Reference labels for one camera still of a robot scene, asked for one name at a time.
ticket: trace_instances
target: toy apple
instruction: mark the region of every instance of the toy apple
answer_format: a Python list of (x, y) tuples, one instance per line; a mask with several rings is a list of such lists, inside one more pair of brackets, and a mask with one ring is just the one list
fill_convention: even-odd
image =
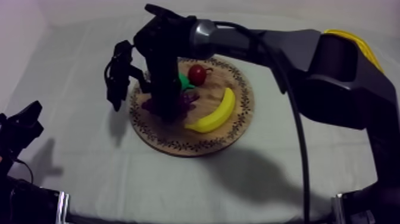
[(193, 65), (189, 69), (189, 73), (187, 74), (187, 77), (189, 78), (189, 81), (191, 84), (195, 86), (201, 86), (205, 82), (205, 78), (207, 77), (207, 71), (212, 70), (212, 69), (205, 69), (203, 66), (199, 64)]

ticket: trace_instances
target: white tablecloth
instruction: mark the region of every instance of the white tablecloth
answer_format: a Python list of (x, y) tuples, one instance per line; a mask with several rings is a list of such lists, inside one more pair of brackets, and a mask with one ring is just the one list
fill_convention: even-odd
[[(340, 28), (362, 36), (387, 76), (400, 86), (400, 42), (353, 27), (294, 18), (198, 14), (253, 29)], [(107, 18), (55, 27), (42, 39), (8, 105), (12, 115), (34, 100), (43, 105), (45, 131), (20, 158), (35, 184), (70, 193), (71, 212), (107, 220), (161, 223), (278, 222), (302, 214), (302, 173), (289, 102), (269, 69), (228, 59), (255, 93), (249, 129), (207, 158), (177, 158), (149, 148), (133, 131), (127, 110), (105, 99), (103, 70), (114, 45), (132, 41), (151, 18)], [(145, 68), (134, 53), (136, 66)], [(376, 180), (365, 131), (303, 117), (310, 158), (312, 216), (330, 211), (330, 197)], [(29, 178), (23, 166), (10, 173)]]

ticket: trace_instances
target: wooden plate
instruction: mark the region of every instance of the wooden plate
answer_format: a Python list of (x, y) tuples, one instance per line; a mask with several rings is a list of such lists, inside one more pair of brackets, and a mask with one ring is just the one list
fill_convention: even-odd
[[(184, 120), (165, 124), (159, 117), (143, 109), (142, 104), (151, 96), (141, 93), (138, 84), (130, 95), (129, 117), (133, 128), (148, 145), (158, 151), (182, 157), (214, 153), (238, 140), (251, 122), (254, 96), (247, 78), (235, 66), (216, 57), (205, 61), (179, 58), (179, 72), (187, 75), (194, 64), (212, 68), (212, 72), (209, 72), (202, 86), (187, 91), (188, 94), (195, 91), (200, 99), (192, 103), (196, 107), (187, 113)], [(227, 122), (205, 134), (183, 127), (185, 123), (195, 123), (211, 114), (221, 103), (226, 87), (231, 88), (236, 96), (235, 109)]]

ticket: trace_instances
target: banana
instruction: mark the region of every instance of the banana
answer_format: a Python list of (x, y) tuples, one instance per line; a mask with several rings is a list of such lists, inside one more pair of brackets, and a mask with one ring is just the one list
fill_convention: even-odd
[(186, 129), (195, 130), (200, 133), (207, 133), (217, 129), (228, 120), (235, 108), (235, 93), (230, 88), (225, 89), (224, 98), (221, 104), (211, 114), (200, 118), (194, 124), (186, 124)]

